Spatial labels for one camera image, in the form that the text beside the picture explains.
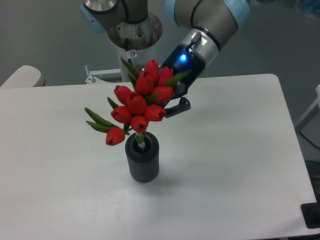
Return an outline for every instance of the flower bud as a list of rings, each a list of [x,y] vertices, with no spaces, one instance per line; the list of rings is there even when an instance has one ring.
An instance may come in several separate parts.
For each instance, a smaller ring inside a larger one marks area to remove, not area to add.
[[[166,81],[172,78],[173,76],[174,76],[174,70],[172,68],[164,66],[160,73],[157,86],[163,86],[166,83]]]
[[[146,64],[145,71],[149,72],[151,75],[151,79],[154,83],[156,83],[158,81],[158,77],[159,77],[159,63],[157,60],[150,60],[148,61],[148,63]]]
[[[117,85],[113,91],[120,103],[127,106],[127,97],[131,93],[131,90],[126,86]]]
[[[153,93],[159,94],[154,100],[157,104],[165,103],[175,95],[174,89],[171,86],[156,86],[153,89]]]
[[[154,81],[151,79],[151,75],[148,71],[140,73],[138,80],[135,84],[136,91],[141,95],[149,95],[154,90]]]
[[[127,106],[118,106],[111,112],[111,116],[122,124],[127,124],[131,120],[131,112]]]
[[[144,133],[147,130],[148,122],[144,116],[138,115],[131,119],[130,125],[137,133]]]
[[[166,116],[166,110],[158,105],[150,105],[144,112],[144,117],[148,121],[159,122]]]
[[[132,91],[126,99],[128,108],[133,114],[143,114],[147,109],[147,102],[139,93]]]
[[[123,135],[123,129],[118,126],[114,126],[110,128],[108,133],[106,134],[105,144],[109,146],[114,146],[121,143],[125,140],[125,136]]]

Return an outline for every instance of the tulip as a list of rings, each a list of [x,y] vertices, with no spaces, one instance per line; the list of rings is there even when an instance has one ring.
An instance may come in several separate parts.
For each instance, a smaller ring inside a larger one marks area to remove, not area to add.
[[[113,91],[114,91],[114,94],[116,95],[116,97],[118,98],[118,100],[120,101],[120,103],[122,103],[125,106],[128,106],[127,105],[127,97],[131,93],[131,90],[126,86],[117,85],[117,86],[115,86],[115,89]]]
[[[113,126],[106,134],[105,144],[109,146],[114,146],[121,143],[123,140],[125,140],[123,132],[124,131],[120,127]]]
[[[166,110],[158,105],[150,105],[144,112],[144,117],[148,121],[159,122],[166,116]]]
[[[172,68],[164,66],[160,73],[157,86],[163,86],[166,83],[166,81],[168,81],[168,79],[172,78],[173,76],[174,76],[174,70]]]
[[[165,103],[175,95],[174,89],[171,86],[156,86],[153,89],[153,93],[159,94],[154,100],[157,104]]]
[[[151,75],[148,71],[140,73],[138,80],[135,84],[136,91],[141,95],[149,95],[154,90],[154,81],[151,79]]]
[[[146,64],[144,70],[146,72],[149,72],[151,75],[151,79],[153,80],[154,83],[156,83],[158,81],[158,77],[159,77],[159,63],[157,60],[150,60],[148,61],[148,63]]]
[[[122,124],[128,124],[131,120],[131,112],[127,106],[118,106],[111,112],[111,116]]]
[[[131,119],[130,125],[137,133],[144,133],[147,130],[148,122],[144,116],[138,115]]]
[[[126,99],[128,108],[133,114],[143,114],[147,109],[147,102],[139,93],[132,91]]]

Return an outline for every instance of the black cable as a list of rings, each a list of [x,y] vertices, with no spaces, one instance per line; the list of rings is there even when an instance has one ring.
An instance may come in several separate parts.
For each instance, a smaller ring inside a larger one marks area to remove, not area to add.
[[[126,4],[126,1],[124,0],[121,0],[121,3],[123,5],[123,8],[124,8],[124,12],[125,12],[125,19],[129,18],[129,9],[128,9],[128,6]]]
[[[192,9],[192,12],[191,12],[191,17],[190,17],[190,25],[191,25],[191,28],[194,28],[194,16],[195,16],[195,12],[197,10],[197,7],[199,6],[199,4],[202,2],[203,0],[199,0],[196,5],[194,6],[194,8]]]
[[[299,132],[301,137],[303,137],[308,143],[310,143],[314,148],[320,150],[320,146],[315,145],[312,141],[310,141],[301,131]]]
[[[124,43],[124,50],[127,52],[129,51],[129,39],[128,38],[125,38],[125,43]],[[128,62],[130,64],[133,65],[132,61],[131,61],[131,58],[127,58]]]

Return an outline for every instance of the green stem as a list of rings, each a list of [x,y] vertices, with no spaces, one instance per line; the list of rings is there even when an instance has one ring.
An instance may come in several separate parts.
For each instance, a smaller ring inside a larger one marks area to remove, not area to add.
[[[135,140],[138,143],[138,146],[142,149],[146,147],[145,145],[145,134],[141,132],[136,132],[135,133]]]

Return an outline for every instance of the ribbed vase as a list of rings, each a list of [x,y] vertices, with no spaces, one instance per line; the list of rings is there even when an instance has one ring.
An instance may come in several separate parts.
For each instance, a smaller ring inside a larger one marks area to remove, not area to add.
[[[141,149],[132,134],[125,143],[125,154],[134,180],[148,183],[159,173],[159,142],[150,132],[144,135],[145,148]]]

